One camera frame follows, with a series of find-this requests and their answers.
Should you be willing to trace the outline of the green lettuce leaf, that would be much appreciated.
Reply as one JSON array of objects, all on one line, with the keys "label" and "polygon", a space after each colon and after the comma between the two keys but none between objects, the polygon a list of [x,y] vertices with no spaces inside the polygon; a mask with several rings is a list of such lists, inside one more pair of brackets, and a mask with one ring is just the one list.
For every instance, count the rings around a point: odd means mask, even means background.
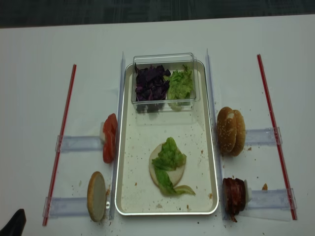
[{"label": "green lettuce leaf", "polygon": [[173,186],[166,171],[174,171],[186,164],[187,156],[183,154],[172,137],[163,143],[158,157],[152,160],[158,180],[158,188],[166,196],[179,196],[183,194],[195,195],[193,189],[187,185]]}]

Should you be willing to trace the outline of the green lettuce pile in container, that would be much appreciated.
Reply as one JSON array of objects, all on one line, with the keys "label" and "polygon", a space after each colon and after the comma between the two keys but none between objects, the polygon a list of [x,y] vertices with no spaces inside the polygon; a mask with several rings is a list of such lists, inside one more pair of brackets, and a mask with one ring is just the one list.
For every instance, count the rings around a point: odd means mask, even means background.
[{"label": "green lettuce pile in container", "polygon": [[183,71],[175,70],[170,76],[164,75],[164,79],[169,82],[167,91],[168,100],[190,99],[193,90],[192,70],[183,64]]}]

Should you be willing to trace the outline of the tomato slice stack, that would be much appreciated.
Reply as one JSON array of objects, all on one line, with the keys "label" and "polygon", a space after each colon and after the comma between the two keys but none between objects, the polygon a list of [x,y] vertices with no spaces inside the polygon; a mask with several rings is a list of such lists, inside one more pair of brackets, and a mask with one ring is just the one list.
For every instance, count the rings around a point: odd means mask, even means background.
[{"label": "tomato slice stack", "polygon": [[102,129],[103,134],[105,135],[105,142],[103,145],[103,161],[107,164],[111,163],[115,158],[117,127],[118,122],[116,114],[112,113],[104,122]]}]

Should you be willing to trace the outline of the dark meat patty stack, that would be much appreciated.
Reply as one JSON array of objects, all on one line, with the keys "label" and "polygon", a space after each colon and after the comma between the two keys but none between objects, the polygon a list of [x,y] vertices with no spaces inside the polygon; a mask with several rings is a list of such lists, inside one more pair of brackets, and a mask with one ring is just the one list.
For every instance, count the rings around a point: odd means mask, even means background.
[{"label": "dark meat patty stack", "polygon": [[238,178],[224,178],[222,189],[225,203],[224,210],[230,216],[232,222],[237,223],[235,216],[245,209],[248,199],[245,181]]}]

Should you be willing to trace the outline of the bread crumb chunk on table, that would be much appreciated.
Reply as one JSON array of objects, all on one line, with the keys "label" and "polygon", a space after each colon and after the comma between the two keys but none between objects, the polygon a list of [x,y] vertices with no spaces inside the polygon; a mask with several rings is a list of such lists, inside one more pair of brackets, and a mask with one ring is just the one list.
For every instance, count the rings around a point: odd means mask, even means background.
[{"label": "bread crumb chunk on table", "polygon": [[263,185],[262,190],[263,190],[263,191],[267,191],[267,190],[268,190],[268,186],[267,186],[266,183]]}]

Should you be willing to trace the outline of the purple cabbage pile in container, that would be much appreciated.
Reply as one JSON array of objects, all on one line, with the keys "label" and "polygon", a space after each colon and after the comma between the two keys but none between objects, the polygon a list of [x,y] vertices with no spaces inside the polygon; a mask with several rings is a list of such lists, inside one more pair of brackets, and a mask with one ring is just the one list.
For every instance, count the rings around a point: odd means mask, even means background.
[{"label": "purple cabbage pile in container", "polygon": [[169,82],[163,77],[170,76],[171,73],[165,70],[162,65],[139,69],[134,66],[136,72],[136,101],[165,100],[169,89]]}]

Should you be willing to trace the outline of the clear plastic salad container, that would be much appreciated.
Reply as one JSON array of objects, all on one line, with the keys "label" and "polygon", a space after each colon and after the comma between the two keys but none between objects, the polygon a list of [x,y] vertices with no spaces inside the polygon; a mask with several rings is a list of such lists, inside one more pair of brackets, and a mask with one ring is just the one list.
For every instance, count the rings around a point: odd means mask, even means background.
[{"label": "clear plastic salad container", "polygon": [[193,53],[135,56],[131,102],[138,113],[191,110],[200,100]]}]

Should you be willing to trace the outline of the silver metal tray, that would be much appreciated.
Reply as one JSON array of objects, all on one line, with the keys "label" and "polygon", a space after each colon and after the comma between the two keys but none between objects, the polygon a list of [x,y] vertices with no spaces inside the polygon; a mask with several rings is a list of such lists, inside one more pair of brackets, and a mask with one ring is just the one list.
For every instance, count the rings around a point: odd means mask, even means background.
[{"label": "silver metal tray", "polygon": [[[133,66],[128,65],[120,119],[117,211],[125,216],[212,214],[219,197],[204,65],[198,61],[194,70],[199,100],[179,112],[165,105],[156,113],[137,113],[131,101],[132,72]],[[149,157],[169,137],[187,156],[179,184],[191,187],[194,195],[165,196],[150,176]]]}]

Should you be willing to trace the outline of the white upper left pusher block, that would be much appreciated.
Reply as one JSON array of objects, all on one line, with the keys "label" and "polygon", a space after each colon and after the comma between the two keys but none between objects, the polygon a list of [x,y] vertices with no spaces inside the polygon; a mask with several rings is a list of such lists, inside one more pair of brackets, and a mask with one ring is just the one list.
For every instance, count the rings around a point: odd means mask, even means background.
[{"label": "white upper left pusher block", "polygon": [[105,133],[103,131],[103,126],[104,126],[104,122],[101,122],[100,130],[99,130],[99,138],[100,138],[102,143],[105,143],[106,142],[106,137],[105,137]]}]

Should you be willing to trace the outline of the white pusher block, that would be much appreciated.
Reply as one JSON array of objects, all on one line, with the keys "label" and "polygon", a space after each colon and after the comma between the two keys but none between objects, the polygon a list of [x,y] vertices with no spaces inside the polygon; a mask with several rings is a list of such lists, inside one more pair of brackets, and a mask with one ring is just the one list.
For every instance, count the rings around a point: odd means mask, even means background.
[{"label": "white pusher block", "polygon": [[250,187],[248,187],[248,182],[247,180],[244,180],[244,185],[245,185],[245,192],[246,192],[246,206],[248,205],[248,203],[252,200],[252,189]]},{"label": "white pusher block", "polygon": [[105,133],[103,131],[103,126],[104,126],[104,122],[101,122],[100,130],[99,130],[99,138],[100,138],[102,143],[105,143],[106,142],[106,137],[105,137]]}]

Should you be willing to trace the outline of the bun bottom on tray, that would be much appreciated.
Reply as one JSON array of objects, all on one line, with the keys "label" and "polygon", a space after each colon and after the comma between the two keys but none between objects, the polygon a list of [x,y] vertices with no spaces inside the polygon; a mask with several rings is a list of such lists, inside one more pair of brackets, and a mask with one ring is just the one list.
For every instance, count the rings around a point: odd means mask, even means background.
[{"label": "bun bottom on tray", "polygon": [[[150,176],[155,183],[156,186],[158,186],[158,180],[155,174],[154,165],[152,164],[152,160],[158,157],[158,153],[161,151],[163,143],[159,144],[151,153],[149,158],[149,171]],[[172,182],[173,186],[176,186],[179,181],[181,180],[185,170],[185,164],[176,168],[174,171],[166,171],[168,173],[168,176],[170,178],[170,181]]]}]

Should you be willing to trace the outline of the sesame bun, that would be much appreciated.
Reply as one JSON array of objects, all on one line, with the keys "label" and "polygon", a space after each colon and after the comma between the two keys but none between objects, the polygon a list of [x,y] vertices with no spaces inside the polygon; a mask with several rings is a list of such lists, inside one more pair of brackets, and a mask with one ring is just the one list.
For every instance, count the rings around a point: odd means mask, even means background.
[{"label": "sesame bun", "polygon": [[231,151],[232,156],[238,156],[245,145],[246,140],[246,126],[244,122],[244,118],[240,111],[233,110],[234,115],[236,117],[236,141],[233,150]]},{"label": "sesame bun", "polygon": [[234,111],[223,107],[217,117],[217,136],[220,152],[230,153],[236,143],[237,123]]}]

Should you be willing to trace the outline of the red guide rod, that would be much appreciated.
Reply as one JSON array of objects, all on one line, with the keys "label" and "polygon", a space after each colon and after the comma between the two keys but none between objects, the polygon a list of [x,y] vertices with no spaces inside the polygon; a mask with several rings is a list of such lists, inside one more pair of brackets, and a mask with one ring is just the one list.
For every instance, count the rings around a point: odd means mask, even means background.
[{"label": "red guide rod", "polygon": [[273,132],[274,132],[274,136],[275,136],[275,140],[276,140],[276,144],[277,144],[277,150],[278,150],[278,155],[279,155],[279,159],[280,159],[280,165],[281,165],[281,169],[282,169],[283,180],[285,183],[285,188],[287,190],[288,202],[290,204],[291,217],[292,217],[292,220],[296,221],[298,218],[297,218],[297,212],[296,212],[296,204],[294,202],[295,198],[293,196],[293,191],[291,190],[291,186],[290,186],[290,182],[289,182],[289,178],[288,178],[288,174],[287,174],[287,169],[286,169],[285,159],[284,159],[284,154],[283,154],[283,149],[282,149],[281,134],[280,134],[280,130],[278,129],[278,126],[276,123],[276,119],[275,119],[275,115],[274,115],[274,110],[273,110],[273,106],[272,106],[272,101],[271,101],[270,92],[269,92],[269,88],[268,88],[268,84],[267,84],[267,80],[266,80],[266,75],[265,75],[265,71],[264,71],[264,66],[263,66],[261,54],[257,54],[257,61],[258,61],[260,75],[261,75],[261,79],[262,79],[262,83],[263,83],[263,87],[264,87],[264,92],[265,92],[265,96],[266,96],[266,100],[267,100],[267,105],[268,105],[270,119],[271,119],[271,123],[272,123],[272,127],[273,127]]},{"label": "red guide rod", "polygon": [[60,129],[60,133],[59,133],[59,135],[57,137],[57,144],[56,144],[56,148],[57,149],[55,150],[54,166],[53,166],[52,175],[51,175],[51,182],[50,182],[50,186],[49,186],[48,197],[47,197],[47,200],[45,202],[44,212],[43,212],[43,222],[42,222],[42,226],[43,227],[47,226],[48,219],[49,219],[51,199],[53,197],[53,191],[54,191],[54,186],[55,186],[56,174],[57,174],[59,158],[60,158],[60,146],[62,144],[64,130],[65,130],[65,126],[66,126],[67,114],[68,114],[68,109],[69,109],[69,105],[70,105],[72,89],[73,89],[73,85],[74,85],[76,68],[77,68],[77,65],[74,64],[73,67],[72,67],[72,73],[71,73],[71,78],[70,78],[70,82],[69,82],[66,103],[65,103],[64,112],[63,112],[62,125],[61,125],[61,129]]}]

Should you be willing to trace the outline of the clear left upper pusher rail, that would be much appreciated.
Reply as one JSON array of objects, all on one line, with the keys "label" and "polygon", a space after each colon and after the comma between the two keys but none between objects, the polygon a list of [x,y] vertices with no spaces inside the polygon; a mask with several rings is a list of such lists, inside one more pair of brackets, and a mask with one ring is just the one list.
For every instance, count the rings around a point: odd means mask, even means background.
[{"label": "clear left upper pusher rail", "polygon": [[103,143],[99,136],[58,136],[56,152],[99,151]]}]

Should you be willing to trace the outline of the clear right upper pusher rail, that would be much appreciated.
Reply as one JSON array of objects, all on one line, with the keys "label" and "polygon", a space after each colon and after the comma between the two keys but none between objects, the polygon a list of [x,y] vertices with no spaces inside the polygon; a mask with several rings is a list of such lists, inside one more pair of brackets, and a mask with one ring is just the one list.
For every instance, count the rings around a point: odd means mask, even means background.
[{"label": "clear right upper pusher rail", "polygon": [[276,146],[282,143],[281,132],[278,127],[246,130],[245,145]]}]

